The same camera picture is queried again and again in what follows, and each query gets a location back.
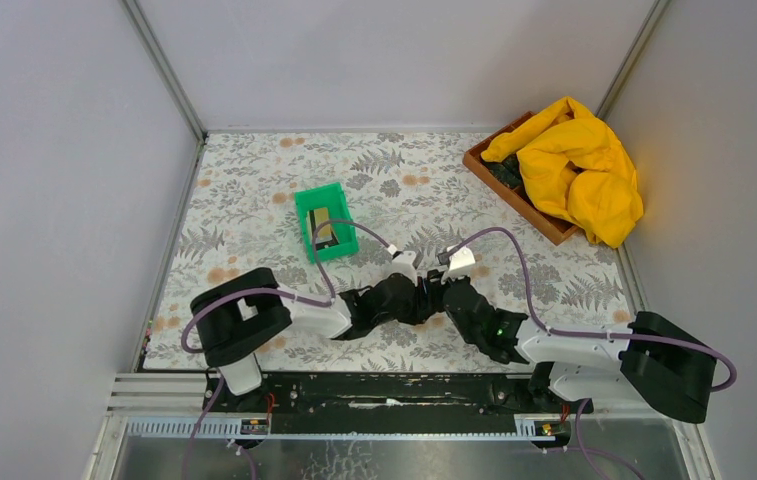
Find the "green plastic bin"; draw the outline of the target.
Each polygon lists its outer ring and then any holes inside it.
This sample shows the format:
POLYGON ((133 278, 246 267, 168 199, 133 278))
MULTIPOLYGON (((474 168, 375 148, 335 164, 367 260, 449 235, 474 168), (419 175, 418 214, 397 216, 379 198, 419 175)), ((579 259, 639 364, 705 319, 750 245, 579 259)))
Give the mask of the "green plastic bin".
POLYGON ((359 251, 355 228, 339 220, 351 221, 345 193, 339 182, 294 195, 297 218, 308 261, 333 260, 359 251))

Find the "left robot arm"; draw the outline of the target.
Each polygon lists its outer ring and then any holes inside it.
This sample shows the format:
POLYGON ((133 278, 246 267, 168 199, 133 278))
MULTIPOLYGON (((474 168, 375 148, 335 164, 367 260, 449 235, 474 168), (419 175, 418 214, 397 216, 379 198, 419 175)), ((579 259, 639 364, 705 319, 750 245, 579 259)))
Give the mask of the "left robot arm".
POLYGON ((204 356, 224 380, 226 398, 242 411, 263 401, 263 376, 255 351, 294 327, 321 337, 351 341, 390 322, 419 325, 442 312, 446 285, 432 270, 415 280, 392 273, 374 286, 332 300, 299 293, 261 267, 210 289, 190 302, 193 317, 182 347, 204 356))

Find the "black VIP card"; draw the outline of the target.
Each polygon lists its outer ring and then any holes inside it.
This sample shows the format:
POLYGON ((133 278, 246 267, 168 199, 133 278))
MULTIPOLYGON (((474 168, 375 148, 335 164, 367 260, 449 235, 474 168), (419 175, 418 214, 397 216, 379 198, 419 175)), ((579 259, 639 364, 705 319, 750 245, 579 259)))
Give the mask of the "black VIP card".
POLYGON ((315 233, 315 246, 318 250, 339 244, 338 237, 331 224, 319 228, 315 233))

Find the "gold magnetic stripe card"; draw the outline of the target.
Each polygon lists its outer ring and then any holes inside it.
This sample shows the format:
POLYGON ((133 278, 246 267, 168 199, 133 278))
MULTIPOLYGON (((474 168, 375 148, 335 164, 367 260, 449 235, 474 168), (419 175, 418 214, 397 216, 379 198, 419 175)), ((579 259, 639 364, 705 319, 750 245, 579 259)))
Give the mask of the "gold magnetic stripe card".
POLYGON ((330 210, 327 207, 312 209, 308 212, 307 220, 312 229, 313 237, 315 237, 315 233, 319 228, 331 224, 329 222, 330 210))

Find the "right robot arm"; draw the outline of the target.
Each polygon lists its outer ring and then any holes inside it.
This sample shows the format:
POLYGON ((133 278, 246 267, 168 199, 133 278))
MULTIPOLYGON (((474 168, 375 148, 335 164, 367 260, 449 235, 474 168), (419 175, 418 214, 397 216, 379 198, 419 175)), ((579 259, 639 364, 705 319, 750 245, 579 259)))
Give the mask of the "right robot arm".
POLYGON ((533 368, 529 402, 551 412, 564 401, 644 402, 672 419, 707 417, 719 355, 654 312, 611 328, 541 327, 490 304, 469 279, 444 285, 442 309, 464 341, 501 364, 533 368))

